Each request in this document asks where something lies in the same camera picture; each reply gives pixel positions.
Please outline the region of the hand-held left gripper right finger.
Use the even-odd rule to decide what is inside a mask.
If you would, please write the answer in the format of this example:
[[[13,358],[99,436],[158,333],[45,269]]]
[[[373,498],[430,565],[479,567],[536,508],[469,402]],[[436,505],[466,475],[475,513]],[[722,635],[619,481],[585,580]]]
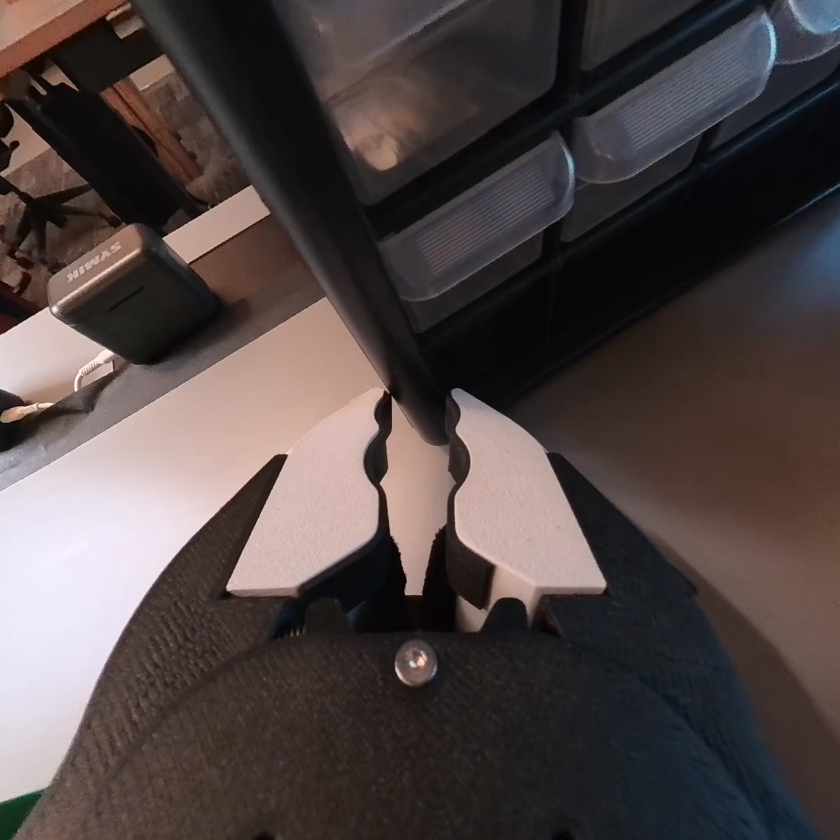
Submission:
[[[447,576],[460,597],[600,595],[605,577],[548,451],[462,389],[448,396]]]

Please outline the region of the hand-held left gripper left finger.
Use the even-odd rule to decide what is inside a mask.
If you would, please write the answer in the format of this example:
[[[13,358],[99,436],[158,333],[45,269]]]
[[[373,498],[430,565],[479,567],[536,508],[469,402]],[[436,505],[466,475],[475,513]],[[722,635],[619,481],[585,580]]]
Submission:
[[[288,451],[234,570],[236,596],[369,597],[390,538],[382,481],[392,398],[356,396]]]

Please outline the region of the black drawer cabinet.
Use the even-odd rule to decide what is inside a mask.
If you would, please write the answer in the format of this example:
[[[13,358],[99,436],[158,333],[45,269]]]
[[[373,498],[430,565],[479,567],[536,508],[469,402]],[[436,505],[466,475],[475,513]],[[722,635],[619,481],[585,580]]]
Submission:
[[[513,403],[838,192],[838,2],[759,2],[776,37],[766,87],[701,135],[684,171],[570,242],[560,237],[567,213],[544,231],[528,267],[415,332],[378,243],[553,132],[572,155],[575,120],[698,49],[585,74],[585,3],[561,2],[551,89],[370,206],[356,194],[342,139],[273,2],[135,3],[427,440],[444,440],[445,398],[454,389],[493,406]]]

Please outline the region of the black charger box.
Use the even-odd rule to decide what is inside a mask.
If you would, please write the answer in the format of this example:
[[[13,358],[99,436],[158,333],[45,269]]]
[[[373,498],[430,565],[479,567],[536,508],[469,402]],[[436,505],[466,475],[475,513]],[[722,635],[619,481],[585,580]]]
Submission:
[[[223,303],[150,227],[131,224],[47,282],[50,313],[132,364],[155,364]]]

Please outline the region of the small clear plastic drawer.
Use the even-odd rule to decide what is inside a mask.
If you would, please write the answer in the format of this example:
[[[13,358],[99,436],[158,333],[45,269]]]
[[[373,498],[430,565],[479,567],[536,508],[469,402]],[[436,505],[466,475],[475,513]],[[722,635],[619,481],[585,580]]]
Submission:
[[[574,201],[574,162],[558,132],[378,243],[416,333],[483,297],[541,253]]]
[[[763,92],[776,37],[758,8],[643,84],[573,123],[576,187],[560,237],[571,242],[673,179],[701,135]]]

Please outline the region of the black office chair base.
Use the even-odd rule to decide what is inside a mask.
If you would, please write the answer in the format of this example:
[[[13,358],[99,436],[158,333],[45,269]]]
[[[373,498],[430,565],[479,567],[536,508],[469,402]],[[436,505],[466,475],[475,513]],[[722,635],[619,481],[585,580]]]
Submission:
[[[21,269],[20,278],[12,285],[12,293],[22,298],[32,281],[36,263],[51,270],[63,267],[47,254],[47,227],[63,229],[71,217],[98,218],[111,228],[119,228],[122,221],[110,213],[71,206],[70,203],[91,192],[88,184],[71,187],[44,196],[32,196],[1,175],[1,195],[15,196],[23,205],[23,213],[11,238],[6,237],[6,227],[1,225],[2,247],[5,256]]]

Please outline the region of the large clear plastic drawer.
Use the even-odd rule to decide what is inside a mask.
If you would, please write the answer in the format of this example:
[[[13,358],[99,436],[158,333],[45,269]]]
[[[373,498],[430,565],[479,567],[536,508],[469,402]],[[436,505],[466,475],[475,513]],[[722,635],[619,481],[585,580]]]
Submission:
[[[368,206],[539,99],[557,71],[558,1],[273,6]]]
[[[683,56],[753,12],[755,1],[589,1],[581,71],[661,56]]]

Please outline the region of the wooden desk with black legs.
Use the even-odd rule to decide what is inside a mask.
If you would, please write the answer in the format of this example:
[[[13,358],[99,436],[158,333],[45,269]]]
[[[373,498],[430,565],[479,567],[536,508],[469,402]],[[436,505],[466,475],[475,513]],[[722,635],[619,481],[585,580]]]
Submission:
[[[124,223],[204,213],[202,171],[132,74],[163,57],[133,2],[2,2],[2,97]]]

